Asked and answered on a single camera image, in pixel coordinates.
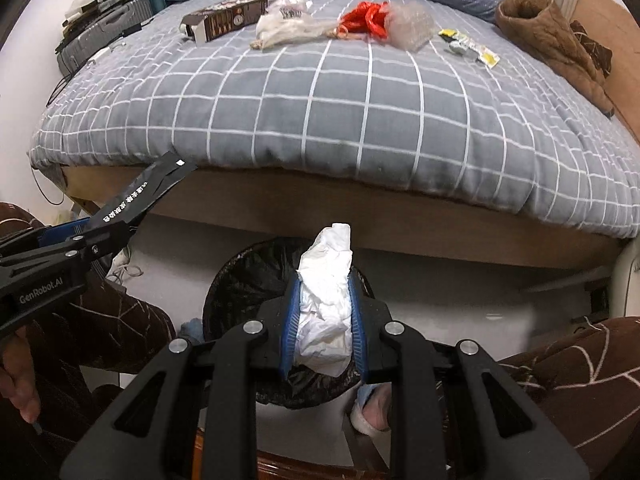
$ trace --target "cardboard box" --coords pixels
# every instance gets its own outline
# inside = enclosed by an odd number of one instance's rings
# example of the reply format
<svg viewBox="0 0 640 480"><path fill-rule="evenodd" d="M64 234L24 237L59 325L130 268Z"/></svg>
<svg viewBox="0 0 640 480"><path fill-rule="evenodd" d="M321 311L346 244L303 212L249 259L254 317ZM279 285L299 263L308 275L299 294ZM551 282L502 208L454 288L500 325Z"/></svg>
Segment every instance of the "cardboard box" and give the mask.
<svg viewBox="0 0 640 480"><path fill-rule="evenodd" d="M257 23L271 1L225 0L187 14L180 30L201 46L223 34Z"/></svg>

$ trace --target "silver screw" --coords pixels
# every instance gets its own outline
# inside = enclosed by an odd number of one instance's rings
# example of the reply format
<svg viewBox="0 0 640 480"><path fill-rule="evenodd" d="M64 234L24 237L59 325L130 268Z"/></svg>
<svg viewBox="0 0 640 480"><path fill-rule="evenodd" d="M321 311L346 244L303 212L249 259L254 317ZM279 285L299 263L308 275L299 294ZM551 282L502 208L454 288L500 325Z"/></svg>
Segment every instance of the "silver screw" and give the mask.
<svg viewBox="0 0 640 480"><path fill-rule="evenodd" d="M460 351L463 354L476 355L479 349L480 347L478 346L478 343L476 343L475 341L471 341L471 339L465 339L464 341L460 342Z"/></svg>
<svg viewBox="0 0 640 480"><path fill-rule="evenodd" d="M397 321L389 321L385 325L385 331L391 335L400 335L404 332L404 325L402 323L398 323Z"/></svg>
<svg viewBox="0 0 640 480"><path fill-rule="evenodd" d="M262 331L262 323L257 319L252 319L251 321L247 321L242 329L248 334L257 334Z"/></svg>
<svg viewBox="0 0 640 480"><path fill-rule="evenodd" d="M178 338L174 339L169 343L169 351L174 354L179 354L184 352L189 347L189 343L187 343L184 339Z"/></svg>

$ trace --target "white tissue paper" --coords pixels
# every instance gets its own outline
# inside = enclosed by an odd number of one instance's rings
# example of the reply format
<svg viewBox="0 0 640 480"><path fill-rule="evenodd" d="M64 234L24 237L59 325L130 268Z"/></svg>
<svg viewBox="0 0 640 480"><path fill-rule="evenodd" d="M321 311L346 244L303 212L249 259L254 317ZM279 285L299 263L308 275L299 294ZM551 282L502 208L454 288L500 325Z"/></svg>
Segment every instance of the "white tissue paper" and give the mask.
<svg viewBox="0 0 640 480"><path fill-rule="evenodd" d="M338 377L351 360L351 227L325 227L300 258L300 322L295 362Z"/></svg>

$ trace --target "tile floor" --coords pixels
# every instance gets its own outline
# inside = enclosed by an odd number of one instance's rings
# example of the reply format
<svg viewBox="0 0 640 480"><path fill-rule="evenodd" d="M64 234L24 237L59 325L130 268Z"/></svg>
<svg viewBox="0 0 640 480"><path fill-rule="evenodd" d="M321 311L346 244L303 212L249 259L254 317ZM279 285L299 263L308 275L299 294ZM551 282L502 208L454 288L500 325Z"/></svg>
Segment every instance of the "tile floor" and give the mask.
<svg viewBox="0 0 640 480"><path fill-rule="evenodd" d="M163 308L179 326L201 317L220 267L239 250L266 238L149 215L132 240L132 263L144 275L126 282L128 293ZM571 318L590 311L589 296L580 286L521 292L558 277L555 271L371 250L355 250L353 261L396 319L436 341L454 344L461 338L475 339L496 359L564 334ZM340 430L348 400L347 393L296 412L258 405L258 447L310 462L351 465ZM381 446L388 446L388 439Z"/></svg>

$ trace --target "white plastic bag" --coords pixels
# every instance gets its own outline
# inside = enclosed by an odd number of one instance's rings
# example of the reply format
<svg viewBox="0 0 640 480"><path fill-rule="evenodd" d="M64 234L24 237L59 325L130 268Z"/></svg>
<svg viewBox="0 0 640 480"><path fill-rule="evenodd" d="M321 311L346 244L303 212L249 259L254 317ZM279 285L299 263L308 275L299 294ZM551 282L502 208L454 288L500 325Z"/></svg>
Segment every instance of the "white plastic bag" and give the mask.
<svg viewBox="0 0 640 480"><path fill-rule="evenodd" d="M438 31L431 15L421 4L386 4L385 29L388 42L401 50L415 52Z"/></svg>
<svg viewBox="0 0 640 480"><path fill-rule="evenodd" d="M279 43L335 37L337 20L316 20L308 13L311 2L305 0L275 0L260 17L251 48L269 48Z"/></svg>
<svg viewBox="0 0 640 480"><path fill-rule="evenodd" d="M351 227L325 227L300 258L300 322L295 362L339 377L351 361Z"/></svg>

